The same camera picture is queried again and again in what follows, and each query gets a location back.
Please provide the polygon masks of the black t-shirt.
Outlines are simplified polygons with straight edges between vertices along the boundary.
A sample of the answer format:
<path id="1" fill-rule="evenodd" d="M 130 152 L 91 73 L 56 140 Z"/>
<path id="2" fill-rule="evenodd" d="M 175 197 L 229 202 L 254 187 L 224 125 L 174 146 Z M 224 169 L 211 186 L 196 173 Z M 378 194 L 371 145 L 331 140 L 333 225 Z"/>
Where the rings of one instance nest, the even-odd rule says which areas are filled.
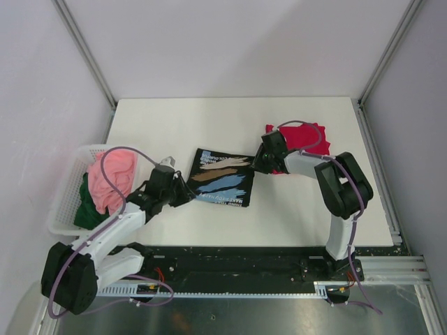
<path id="1" fill-rule="evenodd" d="M 187 185 L 197 200 L 248 207 L 254 183 L 253 160 L 253 156 L 197 149 Z"/>

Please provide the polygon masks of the red t-shirt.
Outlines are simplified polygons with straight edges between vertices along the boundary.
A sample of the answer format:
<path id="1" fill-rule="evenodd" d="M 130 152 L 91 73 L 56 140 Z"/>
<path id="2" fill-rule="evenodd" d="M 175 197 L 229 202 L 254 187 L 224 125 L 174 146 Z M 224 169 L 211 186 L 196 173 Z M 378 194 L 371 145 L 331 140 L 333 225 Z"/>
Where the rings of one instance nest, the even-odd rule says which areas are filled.
<path id="1" fill-rule="evenodd" d="M 285 164 L 288 174 L 299 174 L 314 179 L 315 167 L 323 162 L 320 157 L 330 153 L 325 128 L 316 123 L 287 121 L 278 127 L 266 125 L 265 134 L 271 131 L 279 131 L 286 139 L 288 153 Z"/>

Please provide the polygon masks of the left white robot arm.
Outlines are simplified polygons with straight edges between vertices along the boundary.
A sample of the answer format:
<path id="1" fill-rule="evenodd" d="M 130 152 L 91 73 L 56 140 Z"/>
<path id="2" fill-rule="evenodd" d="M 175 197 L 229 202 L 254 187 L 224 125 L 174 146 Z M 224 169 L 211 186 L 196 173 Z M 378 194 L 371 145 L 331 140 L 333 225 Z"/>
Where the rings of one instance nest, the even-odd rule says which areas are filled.
<path id="1" fill-rule="evenodd" d="M 131 243 L 113 253 L 121 240 L 140 229 L 169 205 L 178 207 L 195 198 L 180 171 L 158 164 L 150 177 L 130 193 L 119 211 L 89 234 L 48 252 L 41 277 L 41 294 L 74 315 L 85 312 L 103 288 L 128 276 L 145 279 L 154 271 L 149 251 Z"/>

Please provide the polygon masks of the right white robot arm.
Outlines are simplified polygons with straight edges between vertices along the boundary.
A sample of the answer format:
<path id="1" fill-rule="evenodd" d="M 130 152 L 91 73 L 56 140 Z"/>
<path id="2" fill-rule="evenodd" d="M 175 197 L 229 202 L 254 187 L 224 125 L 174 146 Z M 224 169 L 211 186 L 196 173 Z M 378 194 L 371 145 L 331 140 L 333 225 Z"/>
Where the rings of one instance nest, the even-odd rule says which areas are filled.
<path id="1" fill-rule="evenodd" d="M 264 134 L 252 168 L 263 174 L 274 171 L 300 174 L 317 180 L 323 202 L 331 213 L 330 234 L 325 245 L 330 258 L 322 262 L 323 274 L 338 280 L 347 272 L 345 259 L 353 257 L 358 219 L 373 198 L 372 186 L 353 154 L 313 154 L 288 149 L 279 131 Z"/>

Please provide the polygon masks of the pink t-shirt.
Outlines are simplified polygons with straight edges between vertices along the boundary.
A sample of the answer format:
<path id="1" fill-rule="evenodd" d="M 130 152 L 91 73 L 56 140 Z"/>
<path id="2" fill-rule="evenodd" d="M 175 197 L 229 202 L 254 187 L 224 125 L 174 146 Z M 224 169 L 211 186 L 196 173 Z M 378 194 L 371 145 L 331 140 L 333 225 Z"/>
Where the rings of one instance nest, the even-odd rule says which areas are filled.
<path id="1" fill-rule="evenodd" d="M 101 159 L 105 152 L 98 152 L 96 160 L 87 168 L 88 189 L 96 206 L 96 210 L 104 214 L 115 213 L 122 206 L 122 197 L 105 180 L 101 169 Z M 136 153 L 125 149 L 110 152 L 104 159 L 103 170 L 112 183 L 124 197 L 127 197 L 133 188 L 138 158 Z"/>

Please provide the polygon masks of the green t-shirt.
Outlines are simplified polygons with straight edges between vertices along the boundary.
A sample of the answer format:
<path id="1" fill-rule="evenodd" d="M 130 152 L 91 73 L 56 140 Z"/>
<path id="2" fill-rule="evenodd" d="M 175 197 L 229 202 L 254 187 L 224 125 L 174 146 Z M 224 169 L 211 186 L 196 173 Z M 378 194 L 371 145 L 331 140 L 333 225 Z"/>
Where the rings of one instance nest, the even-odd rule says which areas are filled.
<path id="1" fill-rule="evenodd" d="M 109 217 L 108 211 L 104 214 L 96 210 L 94 201 L 88 189 L 88 174 L 82 176 L 82 183 L 79 188 L 80 206 L 76 211 L 74 218 L 74 226 L 86 230 L 93 230 L 99 224 Z"/>

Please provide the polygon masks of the white plastic basket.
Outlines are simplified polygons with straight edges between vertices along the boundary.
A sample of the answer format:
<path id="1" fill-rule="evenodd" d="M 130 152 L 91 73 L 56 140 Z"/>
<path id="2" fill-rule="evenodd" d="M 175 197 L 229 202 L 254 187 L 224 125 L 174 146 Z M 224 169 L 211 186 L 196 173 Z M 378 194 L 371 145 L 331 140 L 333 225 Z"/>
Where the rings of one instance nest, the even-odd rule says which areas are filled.
<path id="1" fill-rule="evenodd" d="M 122 193 L 115 188 L 106 177 L 103 170 L 103 162 L 108 155 L 106 151 L 110 150 L 109 146 L 103 144 L 93 144 L 78 148 L 69 160 L 68 169 L 61 185 L 58 188 L 56 197 L 50 207 L 50 214 L 47 219 L 47 226 L 50 232 L 63 236 L 81 236 L 89 230 L 74 226 L 74 218 L 78 207 L 80 206 L 79 188 L 82 183 L 82 176 L 87 173 L 87 168 L 96 160 L 96 154 L 104 151 L 105 154 L 101 159 L 101 169 L 105 180 L 118 192 L 123 198 Z M 135 179 L 133 188 L 136 185 L 136 175 L 138 171 L 138 162 L 135 171 Z"/>

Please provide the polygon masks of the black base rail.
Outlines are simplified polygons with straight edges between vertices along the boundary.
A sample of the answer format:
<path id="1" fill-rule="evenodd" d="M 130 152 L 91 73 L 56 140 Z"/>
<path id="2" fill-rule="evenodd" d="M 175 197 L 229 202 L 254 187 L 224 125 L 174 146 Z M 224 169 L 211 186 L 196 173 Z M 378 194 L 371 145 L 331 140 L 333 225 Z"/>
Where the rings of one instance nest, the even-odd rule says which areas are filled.
<path id="1" fill-rule="evenodd" d="M 346 285 L 365 276 L 356 258 L 333 260 L 317 247 L 149 246 L 141 276 L 184 294 L 311 293 L 314 283 Z"/>

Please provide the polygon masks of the right aluminium frame post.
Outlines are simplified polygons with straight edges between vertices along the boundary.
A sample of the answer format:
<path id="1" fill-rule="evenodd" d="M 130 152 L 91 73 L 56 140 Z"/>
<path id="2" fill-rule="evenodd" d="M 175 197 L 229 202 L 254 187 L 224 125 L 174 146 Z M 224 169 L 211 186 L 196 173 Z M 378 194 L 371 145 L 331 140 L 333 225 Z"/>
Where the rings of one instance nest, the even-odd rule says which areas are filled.
<path id="1" fill-rule="evenodd" d="M 391 64 L 395 54 L 397 53 L 400 45 L 403 43 L 406 35 L 409 33 L 412 25 L 416 21 L 420 11 L 423 9 L 426 1 L 424 0 L 411 0 L 406 7 L 402 17 L 400 18 L 390 40 L 388 41 L 378 64 L 375 66 L 371 76 L 369 77 L 365 88 L 362 90 L 358 98 L 358 104 L 360 108 L 364 108 L 366 102 L 371 96 L 377 84 L 380 82 L 383 74 L 387 70 L 387 67 Z"/>

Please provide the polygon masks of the aluminium frame post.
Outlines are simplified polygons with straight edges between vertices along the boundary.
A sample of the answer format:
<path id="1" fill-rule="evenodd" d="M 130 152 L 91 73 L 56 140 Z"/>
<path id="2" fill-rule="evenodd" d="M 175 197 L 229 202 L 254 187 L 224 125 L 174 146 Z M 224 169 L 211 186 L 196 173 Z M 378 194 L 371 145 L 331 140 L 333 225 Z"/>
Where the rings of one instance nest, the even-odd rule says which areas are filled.
<path id="1" fill-rule="evenodd" d="M 377 84 L 380 82 L 383 74 L 387 70 L 387 67 L 391 64 L 395 54 L 397 53 L 400 45 L 403 43 L 406 35 L 409 33 L 412 25 L 416 21 L 420 11 L 423 9 L 426 1 L 424 0 L 411 0 L 406 7 L 402 17 L 400 18 L 390 40 L 388 41 L 378 64 L 375 66 L 371 76 L 369 77 L 365 88 L 362 90 L 358 98 L 358 104 L 360 108 L 364 108 L 366 102 L 371 96 Z"/>
<path id="2" fill-rule="evenodd" d="M 112 110 L 115 110 L 117 107 L 117 101 L 113 96 L 113 93 L 105 80 L 105 77 L 94 58 L 94 55 L 91 53 L 91 50 L 83 36 L 78 23 L 74 15 L 71 12 L 71 9 L 68 7 L 68 4 L 64 0 L 52 0 L 52 4 L 55 7 L 58 15 L 61 18 L 61 21 L 64 23 L 67 32 L 73 39 L 75 46 L 78 49 L 81 57 L 83 58 L 91 76 L 96 82 L 99 90 L 103 94 L 104 98 L 108 102 L 108 105 Z"/>

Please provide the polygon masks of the left aluminium frame post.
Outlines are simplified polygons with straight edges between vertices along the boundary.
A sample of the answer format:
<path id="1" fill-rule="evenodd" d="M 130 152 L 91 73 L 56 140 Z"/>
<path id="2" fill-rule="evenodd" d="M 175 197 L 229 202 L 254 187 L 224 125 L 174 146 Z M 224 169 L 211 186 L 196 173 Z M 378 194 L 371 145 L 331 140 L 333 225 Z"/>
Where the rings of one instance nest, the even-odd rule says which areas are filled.
<path id="1" fill-rule="evenodd" d="M 105 80 L 105 77 L 94 58 L 94 55 L 91 53 L 91 50 L 83 36 L 78 23 L 74 15 L 71 12 L 71 9 L 68 7 L 68 4 L 64 0 L 52 0 L 52 4 L 55 7 L 58 15 L 61 18 L 61 21 L 64 23 L 67 32 L 73 39 L 75 46 L 78 49 L 81 57 L 83 58 L 91 76 L 96 82 L 99 90 L 103 94 L 104 98 L 108 102 L 108 105 L 112 110 L 115 110 L 117 107 L 117 101 L 113 96 L 113 93 Z"/>

